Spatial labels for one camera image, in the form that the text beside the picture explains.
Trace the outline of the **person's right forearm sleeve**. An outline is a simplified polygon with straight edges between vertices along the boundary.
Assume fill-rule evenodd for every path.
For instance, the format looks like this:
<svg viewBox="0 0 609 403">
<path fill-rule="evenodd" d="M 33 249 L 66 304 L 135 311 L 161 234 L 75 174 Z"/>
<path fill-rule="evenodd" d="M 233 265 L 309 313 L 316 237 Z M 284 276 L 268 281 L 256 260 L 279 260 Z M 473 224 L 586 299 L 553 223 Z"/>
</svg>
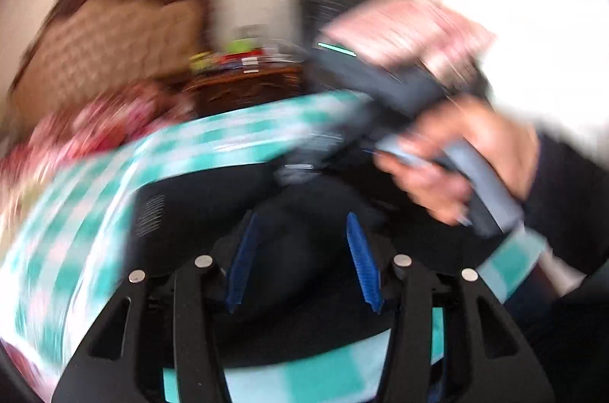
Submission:
<svg viewBox="0 0 609 403">
<path fill-rule="evenodd" d="M 608 170 L 545 133 L 539 141 L 525 225 L 546 238 L 554 256 L 593 274 L 608 260 Z"/>
</svg>

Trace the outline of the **person's right hand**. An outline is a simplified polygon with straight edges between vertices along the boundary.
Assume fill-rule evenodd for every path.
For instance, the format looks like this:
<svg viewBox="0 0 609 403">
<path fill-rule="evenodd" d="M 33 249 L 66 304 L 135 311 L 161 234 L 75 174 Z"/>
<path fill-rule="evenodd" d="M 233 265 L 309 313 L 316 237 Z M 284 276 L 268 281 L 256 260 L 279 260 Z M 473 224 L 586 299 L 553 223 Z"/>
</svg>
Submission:
<svg viewBox="0 0 609 403">
<path fill-rule="evenodd" d="M 534 126 L 495 112 L 472 96 L 429 109 L 400 137 L 403 150 L 423 159 L 423 165 L 408 166 L 386 153 L 375 154 L 375 164 L 433 218 L 453 226 L 466 217 L 472 189 L 463 176 L 432 161 L 458 139 L 467 140 L 478 151 L 514 198 L 526 199 L 539 160 L 540 143 Z"/>
</svg>

